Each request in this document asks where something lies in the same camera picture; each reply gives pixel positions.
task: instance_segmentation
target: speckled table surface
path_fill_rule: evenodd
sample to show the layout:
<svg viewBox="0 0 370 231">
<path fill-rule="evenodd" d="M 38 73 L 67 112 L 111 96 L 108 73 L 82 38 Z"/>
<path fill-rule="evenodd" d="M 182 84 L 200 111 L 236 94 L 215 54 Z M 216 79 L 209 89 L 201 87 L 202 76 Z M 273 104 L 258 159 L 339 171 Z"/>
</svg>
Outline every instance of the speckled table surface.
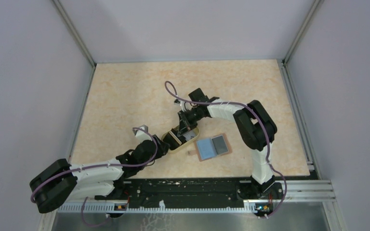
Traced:
<svg viewBox="0 0 370 231">
<path fill-rule="evenodd" d="M 208 97 L 248 103 L 259 100 L 277 125 L 272 164 L 287 176 L 309 175 L 306 158 L 276 60 L 98 64 L 72 163 L 106 161 L 138 145 L 132 127 L 148 125 L 159 137 L 178 125 L 179 106 L 164 88 L 170 80 L 180 97 L 201 88 Z M 200 139 L 226 133 L 233 152 L 200 162 L 189 145 L 167 154 L 133 178 L 250 176 L 251 152 L 236 124 L 206 118 Z"/>
</svg>

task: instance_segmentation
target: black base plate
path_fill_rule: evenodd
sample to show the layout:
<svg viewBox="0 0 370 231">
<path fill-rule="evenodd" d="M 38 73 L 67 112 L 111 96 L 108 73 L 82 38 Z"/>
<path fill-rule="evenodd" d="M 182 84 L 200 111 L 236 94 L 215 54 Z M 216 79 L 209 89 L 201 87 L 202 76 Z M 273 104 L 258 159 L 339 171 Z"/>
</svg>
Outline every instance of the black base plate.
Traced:
<svg viewBox="0 0 370 231">
<path fill-rule="evenodd" d="M 264 194 L 251 188 L 250 178 L 126 179 L 124 191 L 130 195 L 130 208 L 240 208 L 244 199 L 280 199 L 280 183 Z"/>
</svg>

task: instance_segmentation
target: blue square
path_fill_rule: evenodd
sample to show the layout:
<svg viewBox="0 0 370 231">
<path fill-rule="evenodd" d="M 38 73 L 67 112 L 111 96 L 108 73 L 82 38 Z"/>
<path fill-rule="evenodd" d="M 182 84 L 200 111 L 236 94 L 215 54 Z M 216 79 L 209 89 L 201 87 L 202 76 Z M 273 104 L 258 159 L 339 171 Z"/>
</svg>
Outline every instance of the blue square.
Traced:
<svg viewBox="0 0 370 231">
<path fill-rule="evenodd" d="M 207 138 L 197 141 L 197 147 L 199 150 L 199 155 L 201 160 L 206 160 L 217 156 L 215 147 L 213 145 L 212 139 Z"/>
</svg>

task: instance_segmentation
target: lavender wall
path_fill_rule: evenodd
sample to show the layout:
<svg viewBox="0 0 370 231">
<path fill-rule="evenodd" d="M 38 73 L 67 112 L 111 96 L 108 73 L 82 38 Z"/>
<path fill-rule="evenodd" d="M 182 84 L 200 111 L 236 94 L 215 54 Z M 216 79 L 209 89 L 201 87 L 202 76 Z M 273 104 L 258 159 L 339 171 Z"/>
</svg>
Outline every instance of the lavender wall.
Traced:
<svg viewBox="0 0 370 231">
<path fill-rule="evenodd" d="M 37 229 L 29 181 L 68 155 L 90 73 L 49 0 L 0 0 L 0 231 Z"/>
<path fill-rule="evenodd" d="M 61 0 L 94 60 L 284 58 L 313 0 Z"/>
<path fill-rule="evenodd" d="M 370 230 L 370 1 L 326 0 L 288 67 L 349 230 Z"/>
</svg>

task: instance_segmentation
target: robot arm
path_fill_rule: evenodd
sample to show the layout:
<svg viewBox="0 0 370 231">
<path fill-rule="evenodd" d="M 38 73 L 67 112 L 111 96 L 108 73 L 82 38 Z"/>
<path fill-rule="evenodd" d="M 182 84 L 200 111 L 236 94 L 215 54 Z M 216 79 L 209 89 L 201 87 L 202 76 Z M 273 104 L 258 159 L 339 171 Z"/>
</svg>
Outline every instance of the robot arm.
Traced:
<svg viewBox="0 0 370 231">
<path fill-rule="evenodd" d="M 124 179 L 137 174 L 145 167 L 132 166 L 145 163 L 155 153 L 155 143 L 149 137 L 145 139 L 139 131 L 136 133 L 136 137 L 142 142 L 134 150 L 130 149 L 115 159 L 88 165 L 70 165 L 66 159 L 59 159 L 47 167 L 30 182 L 32 191 L 35 191 L 53 176 L 60 173 L 66 174 L 53 179 L 35 193 L 34 198 L 39 212 L 48 213 L 66 201 L 85 197 L 106 197 L 109 195 L 121 197 Z M 169 145 L 162 142 L 156 135 L 153 138 L 157 143 L 157 153 L 154 159 L 158 159 L 166 155 Z"/>
<path fill-rule="evenodd" d="M 266 192 L 275 182 L 273 172 L 266 160 L 267 143 L 265 135 L 259 123 L 253 123 L 253 115 L 243 106 L 231 105 L 223 102 L 218 97 L 209 99 L 201 89 L 196 89 L 189 94 L 194 102 L 220 103 L 216 105 L 198 105 L 187 110 L 185 103 L 178 112 L 179 128 L 177 136 L 180 137 L 197 127 L 198 121 L 205 117 L 222 118 L 234 121 L 239 129 L 245 144 L 251 149 L 253 159 L 253 171 L 251 175 L 252 189 L 257 194 Z M 270 144 L 274 140 L 277 127 L 267 114 L 266 110 L 258 101 L 247 104 L 263 122 L 269 136 Z M 40 213 L 51 212 L 60 207 L 64 202 L 85 197 L 95 197 L 104 200 L 112 198 L 124 198 L 124 179 L 129 178 L 144 169 L 142 163 L 147 162 L 157 152 L 154 159 L 166 155 L 169 143 L 153 136 L 156 144 L 150 140 L 148 134 L 134 132 L 141 142 L 134 150 L 117 156 L 109 161 L 89 165 L 70 165 L 66 159 L 55 161 L 30 182 L 30 188 L 34 192 L 34 200 Z M 54 176 L 64 173 L 62 177 L 54 178 L 47 184 L 44 182 Z"/>
<path fill-rule="evenodd" d="M 200 88 L 189 94 L 189 98 L 194 102 L 220 103 L 214 105 L 198 105 L 191 110 L 178 112 L 179 128 L 178 137 L 196 128 L 198 121 L 205 117 L 221 118 L 235 122 L 244 143 L 251 149 L 253 171 L 251 174 L 253 187 L 258 194 L 265 192 L 274 183 L 274 174 L 266 160 L 267 143 L 264 132 L 258 122 L 253 123 L 254 118 L 245 107 L 241 105 L 226 104 L 218 97 L 209 99 Z M 270 146 L 274 141 L 277 127 L 270 118 L 262 104 L 254 100 L 247 104 L 263 122 L 269 136 Z"/>
</svg>

